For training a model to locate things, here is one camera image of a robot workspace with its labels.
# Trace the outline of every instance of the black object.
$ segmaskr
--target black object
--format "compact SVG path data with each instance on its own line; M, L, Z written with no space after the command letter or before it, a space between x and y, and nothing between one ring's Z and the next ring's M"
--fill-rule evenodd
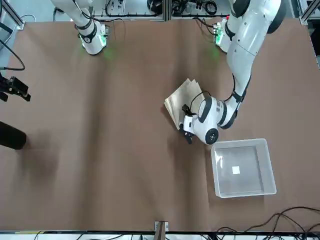
M237 0L233 3L234 15L236 18L241 17L247 11L250 0Z
M162 14L163 12L163 1L162 0L147 0L146 5L149 10L155 14Z
M224 25L224 29L225 29L225 33L228 35L228 37L230 38L230 41L232 41L232 38L236 35L234 32L232 32L229 27L228 27L228 21L229 19L226 21L225 25Z
M60 8L57 8L57 7L56 7L56 10L57 10L58 12L60 12L60 13L64 13L64 11L61 10Z
M212 11L212 10L209 10L209 6L213 6L213 9L214 9L214 10L213 10L213 11ZM207 14L212 15L212 16L216 15L217 10L218 10L217 4L216 4L214 1L212 1L212 0L207 1L207 2L204 4L203 8L204 8L204 10L206 11Z
M191 132L185 131L184 125L182 123L179 125L179 132L182 133L182 135L184 136L188 144L192 144L192 137L194 136L194 134L192 134Z
M29 87L25 85L15 76L10 77L10 79L5 78L0 73L0 99L4 102L8 100L8 95L17 95L27 102L30 102L30 94L28 93Z
M199 122L200 123L204 123L209 112L210 112L210 109L211 109L211 106L212 106L212 97L211 96L206 96L204 98L204 101L205 101L205 105L204 105L204 109L202 111L202 114L201 116L198 117L199 119Z
M206 144L212 145L214 144L219 137L219 132L216 128L211 128L205 134L205 142Z
M27 141L27 135L13 126L0 121L0 145L20 150Z
M318 26L311 34L311 41L316 56L320 55L320 26Z
M222 128L224 130L230 128L232 126L232 124L234 124L234 121L235 121L237 115L238 115L238 110L235 110L234 113L232 114L230 120L227 122L227 124L224 126L220 126L220 128Z
M82 35L81 33L80 33L80 36L81 36L81 38L87 43L87 44L90 44L91 42L92 42L92 39L94 39L94 37L96 36L96 34L97 34L97 25L96 25L96 23L94 23L94 27L93 27L93 30L92 30L92 32L89 34L89 35L87 35L87 36L85 36L85 35Z
M196 113L191 112L191 109L186 104L183 104L182 111L184 112L185 115L187 115L189 117L196 115Z
M272 34L275 30L277 30L281 23L283 22L287 13L287 8L285 4L285 0L281 0L280 7L278 12L276 13L272 23L270 24L267 34Z
M13 30L8 27L7 25L3 24L2 22L0 22L0 28L2 28L3 30L6 30L8 33L12 34Z

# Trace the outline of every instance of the cable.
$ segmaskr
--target cable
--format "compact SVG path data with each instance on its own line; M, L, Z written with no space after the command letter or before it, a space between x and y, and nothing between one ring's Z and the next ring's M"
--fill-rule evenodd
M209 10L208 9L208 5L212 5L214 10L213 11ZM209 1L205 2L203 8L209 15L212 15L212 16L215 16L217 11L218 11L217 4L212 0L209 0Z
M12 70L12 71L23 71L26 69L26 66L24 64L24 62L20 59L20 57L18 57L18 55L10 48L8 47L8 45L6 43L4 43L1 39L0 39L0 43L2 43L3 46L5 46L6 49L8 49L21 63L22 68L15 68L15 67L0 67L0 70Z
M41 231L38 231L33 240L36 240Z
M76 240L79 240L85 233L87 233L87 231L81 233L80 236Z
M25 14L25 15L22 15L21 18L26 17L26 16L31 16L31 17L33 17L33 18L34 18L34 22L37 21L35 15L33 15L33 14ZM4 41L5 44L10 40L10 38L12 37L12 35L14 34L14 32L16 31L17 26L18 26L18 25L15 25L15 26L14 26L12 33L11 33L10 36L8 36L8 38Z
M210 24L207 24L206 21L201 20L199 17L194 17L194 18L192 18L192 19L198 20L200 23L202 23L203 25L205 25L205 26L208 27L208 28L212 28L212 29L214 28L214 26L212 26L212 25L210 25Z
M210 97L211 97L211 94L210 94L210 92L208 92L208 91L202 91L202 92L200 92L197 96L195 96L195 97L192 99L192 101L191 101L191 103L190 103L190 110L191 110L192 103L194 102L194 100L195 100L197 97L199 97L201 94L203 94L203 93L207 93L207 94L209 94Z
M312 229L314 229L315 227L318 227L318 226L320 226L320 223L317 223L317 224L313 225L312 227L310 227L310 228L307 230L307 232L310 232Z
M209 27L207 26L206 20L203 18L202 21L204 21L204 23L206 24L205 27L206 27L206 29L208 30L208 32L209 32L211 35L214 35L214 32L213 32L213 31L210 31Z
M55 7L53 10L53 16L52 16L52 21L56 21L56 13L57 13L57 8Z
M303 229L303 227L300 225L300 224L298 224L296 221L294 221L292 218L290 218L290 217L288 217L287 215L285 215L284 213L286 213L286 212L288 212L288 211L291 211L291 210L295 210L295 209L304 209L304 210L309 210L309 211L313 211L313 212L317 212L317 213L320 213L320 210L319 209L316 209L316 208L313 208L313 207L307 207L307 206L295 206L295 207L290 207L290 208L287 208L287 209L285 209L285 210L283 210L282 212L278 212L278 213L275 213L275 214L273 214L266 222L264 222L264 223L262 223L262 224L258 224L258 225L253 225L253 226L251 226L251 227L249 227L248 229L246 229L246 230L244 230L244 231L241 231L241 232L238 232L238 231L236 231L236 230L234 230L234 229L232 229L232 228L230 228L230 227L227 227L227 226L223 226L223 227L220 227L218 230L217 230L217 232L219 232L219 231L221 231L221 230L223 230L223 229L227 229L227 230L231 230L231 231L233 231L234 232L234 234L245 234L246 232L248 232L248 231L250 231L250 230L252 230L252 229L255 229L255 228L260 228L260 227L263 227L263 226L265 226L265 225L267 225L274 217L276 217L277 216L277 218L276 218L276 221L275 221L275 225L274 225L274 227L273 227L273 230L272 230L272 232L271 232L271 234L273 234L274 232L275 232L275 230L276 230L276 228L277 228L277 225L278 225L278 221L279 221L279 218L282 216L282 217L285 217L285 218L287 218L287 219L289 219L289 220L291 220L291 221L293 221L296 225L298 225L303 231L304 231L304 229ZM317 227L317 226L320 226L320 223L317 223L317 224L315 224L314 226L312 226L308 231L306 231L305 232L305 236L307 236L307 233L310 231L310 230L312 230L313 228L315 228L315 227Z
M105 240L114 240L114 239L118 239L118 238L120 238L120 237L122 237L122 236L124 236L124 234L121 234L121 235L115 236L115 237L111 237L111 238L107 238L107 239L105 239Z

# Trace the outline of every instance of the wire bundle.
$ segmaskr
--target wire bundle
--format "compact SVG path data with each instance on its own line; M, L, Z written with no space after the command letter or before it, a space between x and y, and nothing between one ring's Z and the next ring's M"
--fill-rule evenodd
M199 9L203 6L206 14L183 14L183 12L187 8L188 3L196 3ZM195 2L195 0L173 0L172 1L172 16L174 17L226 17L227 15L216 15L218 11L217 4L213 0L208 1L199 1Z
M244 235L245 233L249 232L250 230L253 230L253 229L256 229L256 228L260 228L260 227L263 227L263 226L267 225L274 217L276 217L275 224L274 224L274 227L272 229L272 232L263 239L263 240L270 240L271 238L276 237L273 234L275 233L275 231L277 229L277 225L278 225L280 217L283 217L285 219L288 219L289 221L294 223L295 226L297 226L297 227L299 227L301 229L303 234L301 236L299 236L299 235L294 236L296 240L306 240L307 237L309 237L309 236L312 236L312 237L317 238L318 240L320 240L320 234L318 234L316 232L312 232L312 230L314 228L320 226L320 222L314 224L313 226L311 226L310 228L305 230L297 221L293 220L291 217L289 217L289 216L287 216L285 214L286 212L289 212L289 211L292 211L292 210L296 210L296 209L308 210L308 211L316 212L316 213L320 214L320 210L316 209L316 208L313 208L313 207L295 206L295 207L287 208L287 209L283 210L282 212L275 213L266 222L264 222L262 224L258 224L258 225L253 225L253 226L249 227L248 229L246 229L244 231L237 231L235 229L232 229L231 227L223 226L223 227L220 227L217 230L217 232L222 232L223 230L227 230L227 232L233 233L234 235ZM218 236L216 236L216 237L219 240L223 240L223 238L224 238L224 236L222 238L219 238Z

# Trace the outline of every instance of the black cable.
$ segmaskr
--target black cable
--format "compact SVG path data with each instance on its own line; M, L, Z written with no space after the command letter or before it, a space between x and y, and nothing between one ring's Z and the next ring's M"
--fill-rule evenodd
M205 240L209 240L209 238L205 237L204 235L200 234L201 237L203 237Z
M40 233L41 233L41 231L38 231L33 240L36 240Z
M52 20L55 22L56 21L56 13L57 13L57 8L55 7L53 10L53 16L52 16Z
M209 94L209 95L211 96L210 92L208 92L208 91L202 91L202 92L200 92L197 96L195 96L195 97L192 99L192 101L191 101L191 103L190 103L190 110L191 110L192 103L194 102L194 100L195 100L197 97L199 97L201 94L203 94L203 93L207 93L207 94Z
M211 35L214 35L214 32L213 31L210 31L209 27L207 25L205 25L206 29L208 30L208 32L211 34Z
M78 238L76 240L79 240L87 231L83 232L80 234L80 236L78 236Z
M194 17L194 18L192 18L192 19L194 19L194 20L198 20L200 23L202 23L203 25L205 25L206 27L208 27L208 28L214 28L214 26L212 26L212 25L210 25L210 24L207 24L205 21L203 21L203 20L201 20L199 17Z
M272 230L271 234L273 234L273 233L275 232L275 230L276 230L276 228L277 228L277 224L278 224L279 218L280 218L281 216L283 216L283 217L285 217L285 218L288 218L289 220L293 221L295 224L297 224L297 225L304 231L303 227L302 227L300 224L298 224L298 223L297 223L296 221L294 221L292 218L290 218L290 217L288 217L287 215L284 214L284 213L286 213L286 212L288 212L288 211L295 210L295 209L304 209L304 210L309 210L309 211L313 211L313 212L320 213L320 210L319 210L319 209L316 209L316 208L313 208L313 207L295 206L295 207L287 208L287 209L283 210L283 211L280 212L280 213L279 213L279 212L278 212L278 213L275 213L275 214L273 214L267 221L265 221L264 223L258 224L258 225L253 225L253 226L249 227L248 229L246 229L246 230L244 230L244 231L238 232L238 231L236 231L236 230L234 230L234 229L232 229L232 228L230 228L230 227L223 226L223 227L220 227L220 228L217 230L217 232L219 232L219 231L221 231L221 230L223 230L223 229L227 229L227 230L231 230L231 231L235 232L234 234L245 234L246 232L248 232L248 231L250 231L250 230L252 230L252 229L260 228L260 227L263 227L263 226L267 225L267 224L268 224L274 217L276 217L276 216L277 216L277 218L276 218L275 225L274 225L274 227L273 227L273 230ZM307 235L307 233L308 233L310 230L312 230L313 228L315 228L315 227L317 227L317 226L320 226L320 223L317 223L317 224L315 224L314 226L312 226L311 228L309 228L309 230L305 232L305 236Z
M212 5L214 10L213 11L209 10L208 9L208 5ZM204 10L206 11L207 14L212 15L212 16L215 16L217 11L218 11L217 4L212 0L206 1L204 6L203 6L203 8L204 8Z
M2 16L2 0L0 0L0 18Z
M12 71L23 71L26 69L26 66L24 64L24 62L20 59L20 57L18 57L18 55L10 48L8 47L7 44L5 44L1 39L0 39L0 43L2 43L3 46L5 46L6 49L8 49L18 60L19 62L21 63L22 65L22 68L14 68L14 67L6 67L6 66L3 66L3 67L0 67L1 70L12 70Z
M115 237L111 237L111 238L107 238L105 240L114 240L114 239L118 239L120 237L124 236L124 234L121 234L119 236L115 236Z

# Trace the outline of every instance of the metal frame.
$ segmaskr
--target metal frame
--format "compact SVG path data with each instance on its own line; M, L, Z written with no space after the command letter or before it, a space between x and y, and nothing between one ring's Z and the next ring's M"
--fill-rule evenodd
M307 25L308 19L311 17L311 15L314 13L314 11L319 7L320 0L313 0L310 5L306 8L304 13L300 17L300 22L303 25Z
M24 29L25 22L22 20L19 14L14 10L14 8L10 5L10 3L7 0L0 0L0 1L2 2L2 8L16 23L16 29L17 30Z
M1 234L23 234L25 231L0 231ZM96 235L110 235L110 234L117 234L117 235L155 235L155 231L97 231L97 230L79 230L79 231L67 231L67 230L59 230L59 231L35 231L35 233L41 234L96 234ZM166 235L208 235L212 240L217 240L217 235L229 236L235 235L235 232L232 231L167 231L165 232ZM312 237L314 236L312 232L289 232L289 231L247 231L245 234L247 236L282 236L282 237L301 237L307 236Z

